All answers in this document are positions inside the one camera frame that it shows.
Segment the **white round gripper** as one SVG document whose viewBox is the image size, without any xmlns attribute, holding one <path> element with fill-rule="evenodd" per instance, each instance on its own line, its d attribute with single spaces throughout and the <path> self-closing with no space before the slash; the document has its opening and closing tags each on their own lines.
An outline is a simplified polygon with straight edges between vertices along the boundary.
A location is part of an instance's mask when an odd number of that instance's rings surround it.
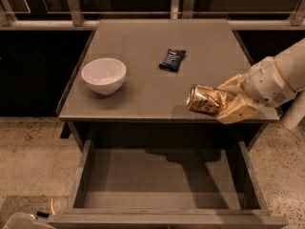
<svg viewBox="0 0 305 229">
<path fill-rule="evenodd" d="M 278 107 L 296 97 L 296 91 L 287 85 L 273 57 L 266 57 L 244 74 L 237 74 L 218 86 L 218 89 L 236 97 L 215 118 L 223 124 L 249 119 L 264 106 Z"/>
</svg>

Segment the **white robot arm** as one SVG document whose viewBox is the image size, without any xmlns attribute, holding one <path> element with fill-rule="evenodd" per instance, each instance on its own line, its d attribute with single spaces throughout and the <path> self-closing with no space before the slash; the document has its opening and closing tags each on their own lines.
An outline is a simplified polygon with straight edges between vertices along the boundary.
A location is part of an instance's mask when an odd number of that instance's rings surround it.
<svg viewBox="0 0 305 229">
<path fill-rule="evenodd" d="M 250 119 L 262 108 L 276 108 L 293 100 L 281 123 L 294 129 L 305 116 L 305 38 L 276 56 L 265 57 L 219 89 L 235 94 L 228 107 L 216 116 L 220 122 Z"/>
</svg>

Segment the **white robot base corner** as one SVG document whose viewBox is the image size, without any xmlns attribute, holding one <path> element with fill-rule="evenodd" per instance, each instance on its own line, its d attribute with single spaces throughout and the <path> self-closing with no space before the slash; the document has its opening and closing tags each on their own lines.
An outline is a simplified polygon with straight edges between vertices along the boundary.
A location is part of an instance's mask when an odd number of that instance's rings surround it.
<svg viewBox="0 0 305 229">
<path fill-rule="evenodd" d="M 14 213 L 5 222 L 2 229 L 55 229 L 45 219 L 26 213 Z"/>
</svg>

